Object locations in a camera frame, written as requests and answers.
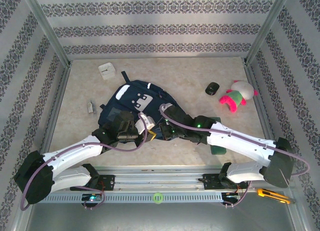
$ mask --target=backpack strap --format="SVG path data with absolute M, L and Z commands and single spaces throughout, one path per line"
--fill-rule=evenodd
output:
M 130 79 L 128 78 L 128 75 L 126 74 L 126 71 L 122 71 L 121 74 L 122 74 L 122 76 L 123 76 L 123 78 L 124 78 L 124 81 L 125 81 L 126 83 L 129 83 L 129 82 L 130 82 Z

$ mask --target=black backpack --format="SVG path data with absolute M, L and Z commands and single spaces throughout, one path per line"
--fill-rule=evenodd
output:
M 165 122 L 159 112 L 162 104 L 171 103 L 177 107 L 179 105 L 174 98 L 162 88 L 141 80 L 130 81 L 126 72 L 121 72 L 126 83 L 118 88 L 109 102 L 100 105 L 103 109 L 98 124 L 100 127 L 111 123 L 115 116 L 121 111 L 129 111 L 134 116 L 134 122 L 138 121 L 138 113 L 143 112 L 145 115 L 153 118 L 155 126 L 151 129 L 156 133 L 156 139 L 163 139 L 159 124 Z

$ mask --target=small white box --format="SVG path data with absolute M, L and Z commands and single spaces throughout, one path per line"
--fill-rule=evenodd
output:
M 98 68 L 104 80 L 110 79 L 116 75 L 115 67 L 110 62 L 102 64 Z
M 151 130 L 155 125 L 155 121 L 152 117 L 150 116 L 146 116 L 143 112 L 140 112 L 141 118 L 143 118 L 145 125 L 146 125 L 146 129 L 147 130 Z M 144 123 L 142 122 L 141 119 L 139 119 L 135 125 L 136 129 L 138 130 L 138 134 L 141 135 L 143 133 L 143 131 L 145 130 L 145 126 Z

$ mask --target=white box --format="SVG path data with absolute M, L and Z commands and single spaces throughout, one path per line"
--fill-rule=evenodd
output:
M 116 75 L 115 67 L 110 62 L 102 64 L 98 68 L 104 80 L 110 79 Z

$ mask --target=patterned wallpaper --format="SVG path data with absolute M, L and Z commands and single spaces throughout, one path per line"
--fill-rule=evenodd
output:
M 0 231 L 11 228 L 21 192 L 13 180 L 41 149 L 64 68 L 24 0 L 0 1 Z
M 320 230 L 319 4 L 287 0 L 251 64 L 274 135 L 310 162 L 297 185 L 311 230 Z
M 38 0 L 72 59 L 245 57 L 275 0 Z

